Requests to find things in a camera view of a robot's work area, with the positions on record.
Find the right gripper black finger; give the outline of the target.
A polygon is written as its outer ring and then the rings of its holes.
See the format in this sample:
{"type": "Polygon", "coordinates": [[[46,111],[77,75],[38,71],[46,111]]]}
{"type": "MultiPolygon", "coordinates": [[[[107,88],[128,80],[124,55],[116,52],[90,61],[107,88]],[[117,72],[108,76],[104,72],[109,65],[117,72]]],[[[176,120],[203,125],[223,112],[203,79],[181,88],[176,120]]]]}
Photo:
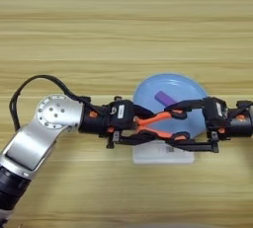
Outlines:
{"type": "Polygon", "coordinates": [[[173,105],[170,105],[164,109],[165,112],[169,111],[183,111],[190,112],[192,110],[198,110],[203,107],[203,100],[187,100],[182,101],[173,105]]]}
{"type": "Polygon", "coordinates": [[[196,142],[195,140],[168,140],[167,144],[189,152],[212,152],[212,145],[208,142],[196,142]]]}

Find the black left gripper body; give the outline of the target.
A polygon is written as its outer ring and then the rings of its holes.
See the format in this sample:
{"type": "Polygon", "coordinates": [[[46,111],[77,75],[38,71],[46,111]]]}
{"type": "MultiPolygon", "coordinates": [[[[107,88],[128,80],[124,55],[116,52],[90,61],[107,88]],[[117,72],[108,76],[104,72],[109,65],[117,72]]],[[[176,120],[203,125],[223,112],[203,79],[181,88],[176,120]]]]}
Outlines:
{"type": "Polygon", "coordinates": [[[97,106],[94,110],[85,108],[78,128],[80,133],[98,134],[108,139],[108,148],[114,148],[114,135],[133,125],[133,103],[109,103],[97,106]]]}

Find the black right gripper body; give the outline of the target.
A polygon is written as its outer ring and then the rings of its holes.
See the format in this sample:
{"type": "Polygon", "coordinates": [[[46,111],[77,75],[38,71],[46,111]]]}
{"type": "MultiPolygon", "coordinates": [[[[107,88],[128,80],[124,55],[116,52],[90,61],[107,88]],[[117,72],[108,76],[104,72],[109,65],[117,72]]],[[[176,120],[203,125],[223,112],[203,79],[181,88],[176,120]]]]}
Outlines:
{"type": "Polygon", "coordinates": [[[253,102],[238,101],[230,109],[223,100],[206,100],[206,129],[208,143],[213,153],[218,152],[218,142],[233,137],[253,135],[253,102]]]}

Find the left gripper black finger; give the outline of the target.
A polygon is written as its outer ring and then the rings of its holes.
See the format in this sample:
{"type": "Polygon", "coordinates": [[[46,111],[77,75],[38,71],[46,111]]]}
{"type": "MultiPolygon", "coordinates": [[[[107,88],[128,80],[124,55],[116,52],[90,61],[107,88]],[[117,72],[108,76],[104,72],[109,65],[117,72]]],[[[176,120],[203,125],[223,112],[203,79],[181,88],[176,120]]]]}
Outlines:
{"type": "Polygon", "coordinates": [[[149,131],[142,131],[138,134],[132,134],[130,136],[121,136],[118,144],[136,146],[143,143],[157,140],[158,135],[149,131]]]}
{"type": "Polygon", "coordinates": [[[148,119],[154,116],[154,113],[142,106],[134,105],[134,115],[140,119],[148,119]]]}

